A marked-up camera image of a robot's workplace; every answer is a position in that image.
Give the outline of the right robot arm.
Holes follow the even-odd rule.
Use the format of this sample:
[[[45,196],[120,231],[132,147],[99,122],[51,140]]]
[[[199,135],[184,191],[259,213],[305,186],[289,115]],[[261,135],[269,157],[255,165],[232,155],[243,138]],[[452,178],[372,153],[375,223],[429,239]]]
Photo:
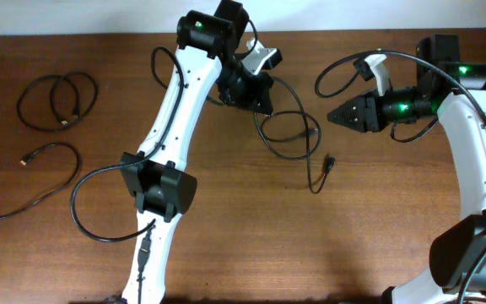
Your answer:
[[[464,62],[455,35],[421,40],[413,55],[417,83],[396,90],[385,60],[389,50],[348,56],[359,77],[376,87],[346,101],[327,118],[360,133],[395,130],[428,118],[446,133],[460,189],[457,224],[438,236],[429,265],[381,295],[383,303],[486,302],[486,64]]]

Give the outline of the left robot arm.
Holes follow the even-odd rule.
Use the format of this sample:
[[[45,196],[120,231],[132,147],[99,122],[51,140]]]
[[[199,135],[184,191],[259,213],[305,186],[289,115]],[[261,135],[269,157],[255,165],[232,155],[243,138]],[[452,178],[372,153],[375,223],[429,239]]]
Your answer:
[[[160,303],[176,226],[189,210],[197,179],[185,172],[193,131],[209,91],[227,106],[269,115],[273,68],[281,55],[254,46],[236,50],[250,18],[241,3],[223,1],[214,14],[190,11],[177,25],[173,74],[159,114],[138,152],[121,157],[135,199],[139,236],[121,303]]]

